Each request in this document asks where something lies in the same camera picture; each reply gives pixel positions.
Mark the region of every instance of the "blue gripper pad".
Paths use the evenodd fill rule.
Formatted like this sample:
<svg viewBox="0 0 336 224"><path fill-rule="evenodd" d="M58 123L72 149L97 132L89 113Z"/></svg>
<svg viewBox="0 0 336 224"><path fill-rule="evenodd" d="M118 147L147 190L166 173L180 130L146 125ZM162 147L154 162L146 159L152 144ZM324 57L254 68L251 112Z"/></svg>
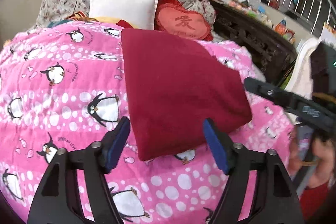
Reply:
<svg viewBox="0 0 336 224"><path fill-rule="evenodd" d="M226 150L222 146L208 119L203 122L203 133L218 168L222 170L225 175L228 175L230 167L227 162L228 156Z"/></svg>
<svg viewBox="0 0 336 224"><path fill-rule="evenodd" d="M106 159L104 166L106 174L110 173L111 170L117 166L130 130L131 124L129 119L127 117L122 117L115 130L113 130L115 137L112 145L110 147L106 147L106 150L102 150L102 154Z"/></svg>

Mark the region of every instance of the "bed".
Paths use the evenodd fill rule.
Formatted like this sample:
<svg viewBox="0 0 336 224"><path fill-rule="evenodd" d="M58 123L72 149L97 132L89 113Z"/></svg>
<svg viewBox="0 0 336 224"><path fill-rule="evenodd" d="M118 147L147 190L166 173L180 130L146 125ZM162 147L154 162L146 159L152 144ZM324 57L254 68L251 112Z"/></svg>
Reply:
<svg viewBox="0 0 336 224"><path fill-rule="evenodd" d="M24 221L58 148L85 148L115 128L119 118L129 117L121 31L110 23L67 22L18 33L0 53L0 190ZM197 42L238 70L242 80L255 77L244 47L232 41ZM253 119L231 138L253 150L274 148L287 165L292 124L280 107L246 95ZM99 115L110 122L94 114L97 100L104 98L113 111ZM206 145L140 161L131 130L106 181L125 223L207 223L227 177ZM251 172L241 219L248 216L254 181ZM80 172L78 182L83 211L93 220Z"/></svg>

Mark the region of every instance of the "yellow cloth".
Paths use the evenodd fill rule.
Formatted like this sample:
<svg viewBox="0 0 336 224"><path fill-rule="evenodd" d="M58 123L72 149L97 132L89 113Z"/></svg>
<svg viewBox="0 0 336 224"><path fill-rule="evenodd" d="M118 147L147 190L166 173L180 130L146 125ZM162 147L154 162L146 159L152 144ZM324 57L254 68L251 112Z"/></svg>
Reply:
<svg viewBox="0 0 336 224"><path fill-rule="evenodd" d="M99 22L103 22L103 23L113 23L116 24L118 23L121 18L115 18L115 17L95 17L96 20L98 20ZM131 22L128 22L134 29L139 29L139 27L137 27L136 25L132 24Z"/></svg>

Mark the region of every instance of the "orange bottle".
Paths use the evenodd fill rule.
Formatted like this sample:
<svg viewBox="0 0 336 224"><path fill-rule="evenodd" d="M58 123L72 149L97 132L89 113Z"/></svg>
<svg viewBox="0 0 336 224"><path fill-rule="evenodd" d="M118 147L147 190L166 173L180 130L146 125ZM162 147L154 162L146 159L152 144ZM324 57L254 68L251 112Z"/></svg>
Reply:
<svg viewBox="0 0 336 224"><path fill-rule="evenodd" d="M280 34L281 36L283 36L286 32L286 18L284 18L283 20L281 20L281 22L275 26L274 30Z"/></svg>

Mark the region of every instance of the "chinese character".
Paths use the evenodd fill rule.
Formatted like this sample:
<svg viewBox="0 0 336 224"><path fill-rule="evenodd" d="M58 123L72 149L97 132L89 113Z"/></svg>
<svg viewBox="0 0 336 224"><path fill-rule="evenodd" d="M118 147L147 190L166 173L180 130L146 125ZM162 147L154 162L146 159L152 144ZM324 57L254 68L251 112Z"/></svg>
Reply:
<svg viewBox="0 0 336 224"><path fill-rule="evenodd" d="M175 18L175 21L178 21L178 20L180 20L181 22L178 23L178 24L176 24L175 25L176 27L182 26L182 27L187 27L187 28L189 28L191 30L195 30L193 27L191 27L189 25L189 22L193 21L192 19L189 18L189 16L180 16L180 17Z"/></svg>

